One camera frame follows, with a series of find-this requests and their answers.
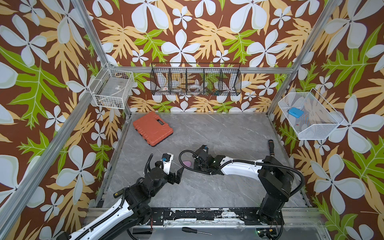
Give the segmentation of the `black handled screwdriver on table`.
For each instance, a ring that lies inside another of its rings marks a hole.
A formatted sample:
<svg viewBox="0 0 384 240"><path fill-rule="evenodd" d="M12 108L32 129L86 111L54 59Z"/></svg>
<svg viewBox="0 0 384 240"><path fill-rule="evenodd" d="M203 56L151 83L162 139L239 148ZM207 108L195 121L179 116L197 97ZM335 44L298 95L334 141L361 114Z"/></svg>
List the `black handled screwdriver on table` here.
<svg viewBox="0 0 384 240"><path fill-rule="evenodd" d="M270 156L274 157L275 156L275 144L274 144L273 140L268 140L268 148L269 148Z"/></svg>

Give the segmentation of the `red plastic tool case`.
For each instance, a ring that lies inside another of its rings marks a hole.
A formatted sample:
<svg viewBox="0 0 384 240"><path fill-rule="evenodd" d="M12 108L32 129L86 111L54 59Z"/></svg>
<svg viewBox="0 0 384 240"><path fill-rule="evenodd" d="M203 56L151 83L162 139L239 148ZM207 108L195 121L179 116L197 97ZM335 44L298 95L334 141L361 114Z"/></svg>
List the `red plastic tool case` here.
<svg viewBox="0 0 384 240"><path fill-rule="evenodd" d="M174 130L155 112L150 112L134 121L133 126L152 147L174 133Z"/></svg>

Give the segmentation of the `yellow black screwdriver left edge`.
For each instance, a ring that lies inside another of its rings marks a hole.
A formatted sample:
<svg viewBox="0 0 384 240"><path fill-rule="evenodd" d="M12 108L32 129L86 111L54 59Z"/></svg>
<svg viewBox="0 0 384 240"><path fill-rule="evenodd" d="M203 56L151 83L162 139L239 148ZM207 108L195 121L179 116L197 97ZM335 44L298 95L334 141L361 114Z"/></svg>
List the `yellow black screwdriver left edge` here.
<svg viewBox="0 0 384 240"><path fill-rule="evenodd" d="M119 198L120 196L123 196L123 195L125 194L125 190L126 190L126 188L123 188L123 189L121 189L121 190L115 192L115 193L113 194L113 197L114 197L115 199L117 199L117 198Z"/></svg>

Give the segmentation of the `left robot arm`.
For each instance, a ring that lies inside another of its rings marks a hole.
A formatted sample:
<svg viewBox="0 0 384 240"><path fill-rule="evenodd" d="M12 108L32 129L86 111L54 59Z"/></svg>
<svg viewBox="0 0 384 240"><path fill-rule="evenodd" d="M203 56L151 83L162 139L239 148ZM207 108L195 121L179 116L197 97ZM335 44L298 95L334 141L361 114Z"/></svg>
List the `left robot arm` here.
<svg viewBox="0 0 384 240"><path fill-rule="evenodd" d="M71 234L61 233L58 240L108 240L117 237L123 231L136 225L148 223L152 218L149 207L153 198L166 184L179 184L184 169L177 173L170 172L174 155L165 153L161 160L155 162L150 169L153 154L145 165L145 176L139 178L135 184L123 188L114 195L120 198L106 212L94 221Z"/></svg>

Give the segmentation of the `white mesh basket right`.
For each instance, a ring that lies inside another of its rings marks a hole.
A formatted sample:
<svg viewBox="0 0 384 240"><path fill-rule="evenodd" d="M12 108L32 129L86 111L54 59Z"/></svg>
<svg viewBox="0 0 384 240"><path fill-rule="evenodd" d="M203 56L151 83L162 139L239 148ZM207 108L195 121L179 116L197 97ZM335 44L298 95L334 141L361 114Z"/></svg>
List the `white mesh basket right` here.
<svg viewBox="0 0 384 240"><path fill-rule="evenodd" d="M316 89L290 92L278 102L278 106L299 140L325 140L344 121L343 115ZM304 114L297 119L289 115L291 108L298 108Z"/></svg>

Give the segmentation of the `purple earbud charging case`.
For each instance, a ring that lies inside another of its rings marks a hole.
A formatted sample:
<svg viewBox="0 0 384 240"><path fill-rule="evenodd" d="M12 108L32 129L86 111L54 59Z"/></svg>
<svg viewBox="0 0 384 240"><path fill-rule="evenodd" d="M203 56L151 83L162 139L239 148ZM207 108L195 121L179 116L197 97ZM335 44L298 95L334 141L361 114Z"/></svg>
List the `purple earbud charging case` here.
<svg viewBox="0 0 384 240"><path fill-rule="evenodd" d="M192 162L190 161L183 161L183 164L187 167L190 168L192 166Z"/></svg>

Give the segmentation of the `blue small box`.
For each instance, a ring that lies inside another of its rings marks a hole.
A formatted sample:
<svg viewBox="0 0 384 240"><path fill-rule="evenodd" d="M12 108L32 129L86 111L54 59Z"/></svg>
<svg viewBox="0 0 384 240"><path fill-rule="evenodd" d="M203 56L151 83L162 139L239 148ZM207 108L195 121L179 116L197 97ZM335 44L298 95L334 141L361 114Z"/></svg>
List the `blue small box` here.
<svg viewBox="0 0 384 240"><path fill-rule="evenodd" d="M303 114L304 111L298 109L298 108L291 108L288 110L289 115L299 119Z"/></svg>

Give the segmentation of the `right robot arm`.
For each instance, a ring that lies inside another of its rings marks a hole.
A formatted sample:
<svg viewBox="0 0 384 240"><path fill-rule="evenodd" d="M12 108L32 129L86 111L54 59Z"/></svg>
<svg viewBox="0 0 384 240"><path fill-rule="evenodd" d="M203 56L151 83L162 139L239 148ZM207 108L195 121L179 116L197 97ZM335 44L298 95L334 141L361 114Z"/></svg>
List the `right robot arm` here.
<svg viewBox="0 0 384 240"><path fill-rule="evenodd" d="M240 160L224 155L212 156L202 145L198 150L184 150L180 164L187 170L208 176L236 175L258 180L266 191L254 214L257 224L283 224L282 208L291 196L305 185L304 175L295 168L284 166L276 158L274 143L269 141L270 154L262 160Z"/></svg>

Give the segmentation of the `aluminium frame post left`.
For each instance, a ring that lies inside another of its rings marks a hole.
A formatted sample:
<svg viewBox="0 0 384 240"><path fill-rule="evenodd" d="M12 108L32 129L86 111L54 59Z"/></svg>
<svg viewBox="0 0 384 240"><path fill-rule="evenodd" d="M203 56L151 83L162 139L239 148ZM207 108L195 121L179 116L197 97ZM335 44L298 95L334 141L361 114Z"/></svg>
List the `aluminium frame post left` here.
<svg viewBox="0 0 384 240"><path fill-rule="evenodd" d="M101 41L99 37L97 36L96 29L92 23L92 21L89 19L89 14L86 10L86 6L83 1L71 1L71 3L74 5L75 10L78 12L80 19L84 25L84 28L86 30L87 36L89 38L90 43L94 47L95 55L99 58L100 63L101 63L101 69L104 66L109 66L112 68L119 68L120 67L115 67L113 66L109 60L107 59L107 55L105 50L102 47ZM127 103L126 108L123 109L125 112L126 116L128 118L131 117L132 112L130 111L129 105Z"/></svg>

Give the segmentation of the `aluminium frame post right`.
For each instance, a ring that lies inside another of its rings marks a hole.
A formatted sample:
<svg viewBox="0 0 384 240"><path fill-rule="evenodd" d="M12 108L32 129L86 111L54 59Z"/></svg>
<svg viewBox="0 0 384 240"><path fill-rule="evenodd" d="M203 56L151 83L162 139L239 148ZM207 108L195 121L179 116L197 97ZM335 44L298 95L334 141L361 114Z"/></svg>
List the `aluminium frame post right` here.
<svg viewBox="0 0 384 240"><path fill-rule="evenodd" d="M331 0L331 1L328 1L328 3L325 5L317 22L315 23L313 29L311 30L309 37L304 43L303 48L301 49L297 57L297 60L295 61L295 63L293 63L293 66L291 67L291 71L287 73L285 80L283 81L281 87L279 88L275 97L273 98L271 105L268 108L267 116L271 115L274 112L276 106L278 105L278 102L282 99L282 96L287 86L289 86L290 83L295 79L295 74L298 73L299 67L303 64L306 55L311 51L317 38L319 37L320 33L324 29L325 25L327 24L328 19L332 16L336 7L339 6L339 3L340 1Z"/></svg>

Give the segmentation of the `black screwdriver on front rail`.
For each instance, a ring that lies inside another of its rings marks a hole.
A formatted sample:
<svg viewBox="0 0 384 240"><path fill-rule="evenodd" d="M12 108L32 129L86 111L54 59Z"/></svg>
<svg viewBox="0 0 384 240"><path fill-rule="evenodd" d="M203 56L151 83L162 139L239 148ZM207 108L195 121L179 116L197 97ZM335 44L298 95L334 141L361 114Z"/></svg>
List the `black screwdriver on front rail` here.
<svg viewBox="0 0 384 240"><path fill-rule="evenodd" d="M208 235L208 236L212 235L211 233L201 232L201 231L198 231L196 229L189 228L189 227L182 227L182 231L185 233L192 233L192 234L203 234L203 235Z"/></svg>

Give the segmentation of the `aluminium frame post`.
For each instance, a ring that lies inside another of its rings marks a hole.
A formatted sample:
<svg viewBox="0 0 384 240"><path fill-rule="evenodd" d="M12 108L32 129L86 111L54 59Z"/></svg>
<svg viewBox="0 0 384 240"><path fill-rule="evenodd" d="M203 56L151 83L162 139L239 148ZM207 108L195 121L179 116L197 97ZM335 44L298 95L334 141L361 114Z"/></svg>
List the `aluminium frame post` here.
<svg viewBox="0 0 384 240"><path fill-rule="evenodd" d="M86 30L87 36L89 38L90 43L94 47L95 55L99 58L100 63L101 63L101 69L104 66L109 66L112 68L119 68L120 67L115 67L113 66L109 60L107 59L107 55L105 50L102 47L101 41L99 37L97 36L96 29L92 23L92 21L89 19L89 14L86 10L86 6L83 1L71 1L71 3L74 5L75 10L78 12L80 19L84 25L84 28ZM131 117L132 112L130 111L129 105L127 103L126 108L123 109L125 112L126 116L128 118Z"/></svg>
<svg viewBox="0 0 384 240"><path fill-rule="evenodd" d="M324 29L325 25L327 24L328 19L332 16L336 7L339 6L339 3L340 1L331 0L331 1L328 1L328 3L325 5L317 22L315 23L313 29L311 30L309 37L304 43L303 48L301 49L297 57L297 60L295 61L295 63L293 63L293 66L291 67L291 71L287 73L285 80L283 81L281 87L279 88L275 97L273 98L271 105L268 108L267 116L271 115L274 112L276 106L278 105L278 102L282 99L282 96L287 86L289 86L290 83L295 79L295 74L298 73L299 67L303 64L306 55L311 51L317 38L319 37L320 33Z"/></svg>

